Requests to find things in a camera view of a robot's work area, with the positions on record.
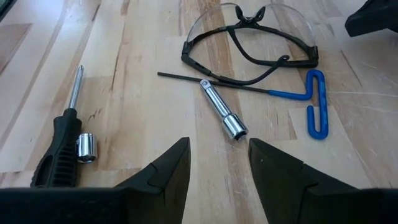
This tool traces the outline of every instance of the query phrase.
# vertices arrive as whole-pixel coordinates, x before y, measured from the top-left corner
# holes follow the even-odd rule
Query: black plastic jaw
[[[398,190],[358,190],[259,139],[249,141],[249,160],[270,224],[397,221]]]
[[[398,32],[398,1],[368,0],[361,9],[349,16],[345,26],[351,37],[383,29]]]
[[[190,141],[181,138],[114,188],[0,190],[0,223],[181,223]]]

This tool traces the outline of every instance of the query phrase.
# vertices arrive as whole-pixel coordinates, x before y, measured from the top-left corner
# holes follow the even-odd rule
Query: wood grain
[[[249,168],[249,138],[358,188],[398,187],[397,34],[348,37],[345,20],[364,0],[234,0],[248,16],[265,4],[283,3],[312,23],[318,69],[326,76],[330,135],[316,141],[307,133],[306,107],[317,107],[318,96],[298,102],[218,88],[249,128],[245,141],[233,142],[198,83],[156,75],[206,78],[181,62],[181,49],[200,14],[224,2],[17,1],[0,23],[0,40],[8,43],[0,44],[0,187],[29,186],[79,64],[85,76],[78,117],[83,130],[97,136],[99,148],[97,162],[79,167],[81,187],[112,187],[184,136],[192,150],[184,223],[266,222]],[[275,28],[295,25],[287,17],[267,16]],[[219,14],[200,28],[231,19]],[[251,54],[302,56],[286,40],[263,35],[258,44],[252,43],[255,35],[243,40]],[[198,44],[193,56],[215,73],[240,80],[268,69],[244,59],[225,33]],[[303,93],[307,71],[280,68],[256,87]]]
[[[24,40],[31,24],[0,26],[0,75]]]

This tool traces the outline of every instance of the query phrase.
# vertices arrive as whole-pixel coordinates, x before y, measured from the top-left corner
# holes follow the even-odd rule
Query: screwdriver handle
[[[77,111],[68,108],[53,121],[51,145],[40,160],[30,187],[74,187],[77,177],[76,140],[81,133]]]

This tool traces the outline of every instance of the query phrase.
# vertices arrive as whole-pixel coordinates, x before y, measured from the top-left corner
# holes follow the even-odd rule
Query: blue handle
[[[300,100],[300,101],[307,101],[310,100],[312,98],[313,95],[313,77],[314,74],[313,72],[311,72],[313,70],[310,70],[307,73],[307,79],[305,81],[305,94],[301,94],[301,93],[288,93],[288,92],[284,92],[284,91],[277,91],[277,90],[269,90],[268,94],[272,95],[272,96],[279,96],[282,98],[286,98],[286,99],[291,99],[291,100]]]
[[[310,70],[307,73],[306,80],[306,94],[288,93],[283,91],[269,90],[269,94],[272,96],[279,96],[291,100],[309,100],[313,95],[313,78],[318,80],[318,94],[319,94],[319,110],[320,110],[320,131],[315,128],[315,116],[313,106],[307,107],[307,119],[308,119],[308,133],[315,139],[325,139],[329,134],[329,122],[328,122],[328,102],[326,100],[326,84],[325,76],[319,70]]]
[[[326,98],[325,76],[319,70],[310,70],[307,77],[317,78],[319,94],[320,131],[315,129],[315,116],[313,106],[307,107],[308,133],[315,139],[325,139],[329,134],[328,102]]]

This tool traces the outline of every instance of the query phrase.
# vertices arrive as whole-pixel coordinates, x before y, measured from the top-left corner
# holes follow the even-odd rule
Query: black object
[[[249,141],[254,183],[270,224],[396,223],[398,190],[358,190],[259,140]]]
[[[368,0],[349,16],[345,26],[351,37],[383,29],[398,32],[398,1]]]
[[[181,138],[114,188],[0,190],[0,223],[181,223],[190,140]]]
[[[0,3],[0,22],[16,1],[17,0],[5,0],[3,3]]]
[[[81,132],[77,111],[68,108],[53,121],[51,145],[40,160],[30,187],[74,187],[77,176],[76,140]]]
[[[267,90],[262,90],[258,88],[251,88],[251,87],[243,87],[247,85],[252,85],[255,84],[270,75],[272,72],[277,70],[279,67],[287,67],[287,68],[314,68],[318,66],[318,47],[313,46],[310,47],[308,46],[304,41],[300,40],[297,37],[294,37],[290,34],[286,34],[285,32],[281,32],[277,29],[271,28],[271,27],[266,27],[266,26],[261,26],[257,22],[261,21],[264,18],[264,13],[266,11],[266,7],[262,7],[257,14],[254,17],[245,17],[243,16],[243,11],[239,6],[235,6],[235,11],[236,11],[236,16],[239,19],[239,22],[235,25],[231,26],[224,26],[220,27],[208,32],[205,32],[204,34],[200,34],[196,36],[193,40],[191,41],[185,41],[182,49],[182,55],[181,55],[181,60],[186,63],[187,65],[191,66],[192,68],[198,70],[202,74],[212,77],[219,82],[212,82],[211,84],[213,85],[222,85],[230,88],[238,88],[238,89],[243,89],[243,90],[249,90],[249,91],[256,91],[256,92],[264,92]],[[283,55],[281,56],[278,61],[267,61],[267,60],[258,60],[255,58],[252,58],[242,47],[242,45],[239,43],[238,38],[236,37],[235,30],[236,29],[244,29],[244,28],[250,28],[250,29],[257,29],[257,30],[262,30],[265,32],[270,32],[272,34],[279,35],[281,37],[284,37],[296,45],[298,45],[306,54],[308,57],[308,60],[299,60],[299,61],[289,61],[290,57],[288,55]],[[220,32],[228,32],[231,38],[233,39],[235,45],[239,49],[239,51],[243,54],[243,56],[249,60],[250,62],[256,64],[256,65],[265,65],[265,66],[270,66],[271,68],[268,69],[268,71],[264,72],[262,75],[259,77],[253,79],[253,80],[248,80],[248,81],[241,81],[241,80],[235,80],[232,78],[224,77],[222,75],[216,75],[214,74],[211,70],[207,69],[194,59],[192,59],[189,55],[191,50],[196,46],[197,43],[199,43],[201,40],[213,35],[217,34]],[[178,78],[182,80],[189,80],[189,81],[196,81],[192,79],[191,77],[185,77],[181,75],[172,75],[172,74],[166,74],[166,73],[158,73],[158,75],[162,75],[165,77],[170,77],[170,78]]]

